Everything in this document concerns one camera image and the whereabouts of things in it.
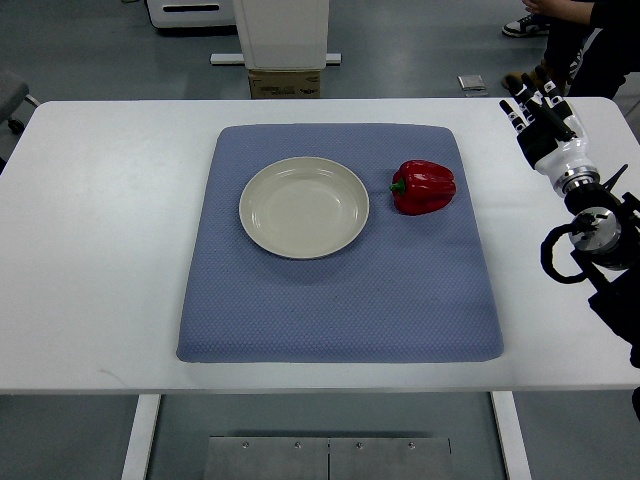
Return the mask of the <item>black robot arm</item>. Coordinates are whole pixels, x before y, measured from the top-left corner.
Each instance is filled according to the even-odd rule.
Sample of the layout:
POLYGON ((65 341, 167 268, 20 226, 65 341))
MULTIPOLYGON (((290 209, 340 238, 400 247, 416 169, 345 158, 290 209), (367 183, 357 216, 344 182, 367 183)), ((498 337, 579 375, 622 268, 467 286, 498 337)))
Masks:
POLYGON ((581 183, 568 191, 565 206, 574 219, 552 229, 540 247, 544 272, 561 284, 585 280, 595 288, 588 304, 609 329, 630 345, 629 361, 639 366, 639 199, 621 198, 612 188, 627 170, 623 165, 603 184, 581 183), (557 241, 566 236, 580 268, 575 275, 558 272, 553 263, 557 241))

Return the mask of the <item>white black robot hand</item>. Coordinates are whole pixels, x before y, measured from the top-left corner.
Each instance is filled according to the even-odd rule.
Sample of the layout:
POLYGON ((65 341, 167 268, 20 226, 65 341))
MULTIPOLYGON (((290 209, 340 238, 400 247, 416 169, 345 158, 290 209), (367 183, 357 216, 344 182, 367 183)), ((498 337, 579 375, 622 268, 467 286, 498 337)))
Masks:
POLYGON ((518 108, 502 100, 500 107, 516 131, 517 143, 532 169, 551 182, 570 178, 598 177, 589 159, 584 127, 553 81, 544 90, 529 88, 515 81, 508 89, 518 108))

